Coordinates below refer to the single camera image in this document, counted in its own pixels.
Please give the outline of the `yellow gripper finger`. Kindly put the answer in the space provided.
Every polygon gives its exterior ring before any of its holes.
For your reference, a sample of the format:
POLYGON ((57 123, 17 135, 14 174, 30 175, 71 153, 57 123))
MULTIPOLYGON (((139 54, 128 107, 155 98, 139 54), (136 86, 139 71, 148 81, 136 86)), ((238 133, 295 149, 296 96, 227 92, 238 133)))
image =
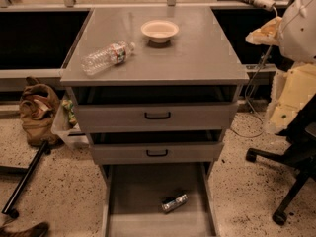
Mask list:
POLYGON ((254 45, 275 45, 279 46, 278 30, 282 17, 276 16, 263 24, 260 28, 248 33, 245 41, 254 45))

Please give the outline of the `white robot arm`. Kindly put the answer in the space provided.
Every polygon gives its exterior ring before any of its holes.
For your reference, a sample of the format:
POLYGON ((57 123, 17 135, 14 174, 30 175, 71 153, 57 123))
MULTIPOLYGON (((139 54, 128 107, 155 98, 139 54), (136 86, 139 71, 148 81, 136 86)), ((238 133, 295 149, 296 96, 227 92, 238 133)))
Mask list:
POLYGON ((316 0, 295 0, 282 17, 250 32, 246 42, 278 46, 294 62, 287 72, 276 72, 265 116, 266 133, 280 133, 316 94, 316 0))

